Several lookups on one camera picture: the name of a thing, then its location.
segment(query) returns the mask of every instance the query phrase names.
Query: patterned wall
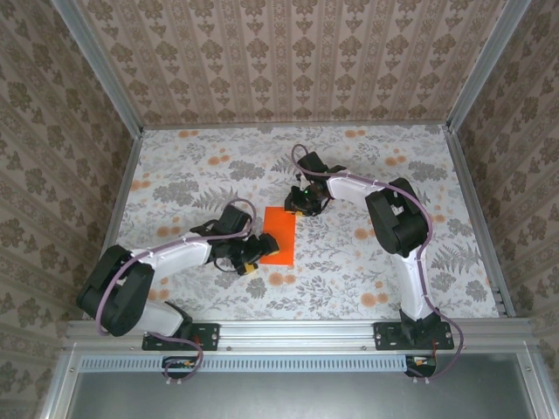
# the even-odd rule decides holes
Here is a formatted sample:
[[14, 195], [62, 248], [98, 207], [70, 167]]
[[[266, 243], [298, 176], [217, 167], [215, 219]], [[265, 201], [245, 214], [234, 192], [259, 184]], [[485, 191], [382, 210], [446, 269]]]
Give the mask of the patterned wall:
[[518, 314], [559, 386], [559, 2], [533, 0], [459, 130]]
[[130, 141], [50, 2], [0, 2], [1, 417], [48, 389]]
[[506, 0], [78, 0], [144, 124], [445, 120]]

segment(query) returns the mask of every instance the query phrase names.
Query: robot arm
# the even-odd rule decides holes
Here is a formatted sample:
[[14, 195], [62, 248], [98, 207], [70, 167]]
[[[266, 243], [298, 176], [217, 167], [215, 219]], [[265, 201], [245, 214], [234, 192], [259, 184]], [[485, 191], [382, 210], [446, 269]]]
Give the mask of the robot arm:
[[[308, 153], [298, 164], [315, 173], [337, 173], [345, 168], [328, 169], [315, 153]], [[419, 277], [417, 255], [425, 242], [428, 224], [419, 208], [408, 198], [390, 189], [370, 182], [345, 177], [343, 173], [331, 177], [303, 174], [298, 176], [301, 187], [293, 186], [286, 199], [285, 209], [305, 215], [317, 216], [330, 199], [350, 201], [369, 212], [380, 245], [393, 257], [402, 293], [402, 332], [412, 344], [421, 344], [429, 338], [429, 329], [437, 327], [440, 317], [433, 312], [424, 298]], [[410, 183], [403, 178], [390, 185], [417, 198]], [[421, 255], [423, 270], [424, 253]], [[427, 296], [430, 297], [427, 284]]]
[[182, 240], [164, 245], [160, 251], [127, 251], [119, 245], [112, 246], [103, 254], [79, 292], [78, 307], [95, 317], [115, 273], [131, 258], [147, 251], [148, 256], [134, 262], [124, 274], [124, 282], [110, 292], [101, 314], [101, 324], [113, 336], [137, 331], [187, 339], [192, 318], [169, 302], [148, 301], [151, 284], [154, 279], [189, 266], [216, 264], [220, 258], [228, 259], [238, 275], [254, 271], [260, 258], [279, 250], [272, 236], [262, 234], [256, 237], [249, 232], [244, 237], [215, 239], [242, 233], [250, 221], [251, 217], [244, 211], [228, 205], [218, 220], [191, 229], [189, 234], [181, 237]]

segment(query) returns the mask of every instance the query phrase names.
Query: black clamp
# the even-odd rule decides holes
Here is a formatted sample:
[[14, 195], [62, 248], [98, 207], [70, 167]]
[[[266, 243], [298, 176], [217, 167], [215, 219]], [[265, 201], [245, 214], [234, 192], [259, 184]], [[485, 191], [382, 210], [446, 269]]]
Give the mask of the black clamp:
[[[316, 173], [337, 173], [346, 169], [340, 165], [328, 168], [314, 151], [299, 159], [297, 163], [302, 168]], [[318, 216], [326, 208], [328, 202], [334, 199], [328, 191], [328, 177], [307, 173], [303, 173], [303, 175], [310, 182], [310, 185], [304, 190], [292, 186], [291, 192], [284, 203], [284, 210], [299, 216]]]
[[[243, 210], [228, 205], [218, 220], [210, 220], [190, 231], [203, 237], [222, 236], [239, 233], [250, 221], [251, 216]], [[231, 272], [236, 272], [238, 275], [255, 271], [258, 269], [256, 262], [260, 258], [280, 250], [276, 240], [267, 233], [261, 234], [260, 237], [250, 235], [209, 240], [208, 243], [211, 244], [211, 253], [207, 263], [213, 263], [218, 269], [223, 270], [217, 265], [217, 261], [221, 258], [229, 259], [233, 265]]]

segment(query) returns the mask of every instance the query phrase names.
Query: gray leaf pattern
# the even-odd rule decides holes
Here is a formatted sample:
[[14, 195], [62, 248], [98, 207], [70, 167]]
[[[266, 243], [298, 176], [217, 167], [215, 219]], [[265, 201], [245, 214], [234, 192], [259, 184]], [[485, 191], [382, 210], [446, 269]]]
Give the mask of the gray leaf pattern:
[[[385, 182], [410, 179], [434, 222], [427, 266], [435, 302], [451, 316], [497, 315], [440, 127], [146, 131], [118, 243], [165, 243], [218, 217], [236, 197], [254, 203], [260, 232], [266, 207], [282, 206], [296, 184], [289, 156], [298, 142], [330, 167]], [[27, 239], [17, 226], [5, 234], [20, 246]], [[150, 297], [174, 301], [198, 320], [397, 317], [396, 271], [365, 211], [335, 200], [320, 216], [298, 217], [295, 240], [293, 265], [259, 264], [244, 277], [212, 264], [189, 268], [152, 284]]]

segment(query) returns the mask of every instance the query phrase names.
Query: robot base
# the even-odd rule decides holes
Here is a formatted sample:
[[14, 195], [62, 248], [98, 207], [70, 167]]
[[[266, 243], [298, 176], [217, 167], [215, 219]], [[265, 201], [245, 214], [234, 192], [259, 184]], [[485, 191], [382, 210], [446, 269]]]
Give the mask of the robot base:
[[400, 311], [402, 321], [377, 322], [373, 325], [377, 351], [454, 349], [451, 327], [431, 313], [413, 321]]

